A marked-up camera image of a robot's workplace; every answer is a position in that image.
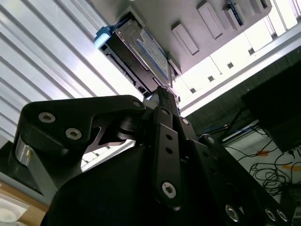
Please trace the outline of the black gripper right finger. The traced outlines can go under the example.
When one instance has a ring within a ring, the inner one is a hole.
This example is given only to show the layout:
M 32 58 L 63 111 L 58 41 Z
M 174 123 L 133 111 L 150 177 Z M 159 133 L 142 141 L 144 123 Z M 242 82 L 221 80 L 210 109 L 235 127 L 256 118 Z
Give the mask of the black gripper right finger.
M 169 95 L 179 135 L 186 226 L 289 226 L 286 211 L 210 135 L 197 137 Z

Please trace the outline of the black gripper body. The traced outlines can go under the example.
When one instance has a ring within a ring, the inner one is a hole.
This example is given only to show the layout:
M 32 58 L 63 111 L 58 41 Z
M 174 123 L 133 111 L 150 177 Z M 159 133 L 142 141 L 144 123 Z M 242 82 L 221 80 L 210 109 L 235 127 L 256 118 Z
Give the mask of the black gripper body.
M 195 142 L 182 118 L 135 127 L 137 146 L 67 182 L 42 225 L 223 225 L 211 169 L 223 147 L 208 134 Z

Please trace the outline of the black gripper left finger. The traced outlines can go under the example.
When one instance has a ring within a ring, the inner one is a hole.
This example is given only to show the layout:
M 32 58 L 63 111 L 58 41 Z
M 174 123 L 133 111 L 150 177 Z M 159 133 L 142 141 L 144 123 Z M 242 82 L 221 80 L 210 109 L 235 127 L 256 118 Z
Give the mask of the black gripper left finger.
M 70 180 L 137 146 L 135 123 L 173 119 L 169 95 L 129 95 L 32 102 L 21 111 L 13 153 L 52 203 Z

